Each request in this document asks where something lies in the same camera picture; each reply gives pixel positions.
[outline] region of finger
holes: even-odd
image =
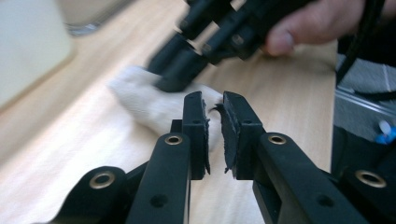
[[[359,22],[363,0],[320,0],[279,22],[267,36],[272,55],[289,53],[297,44],[323,44],[344,35]]]

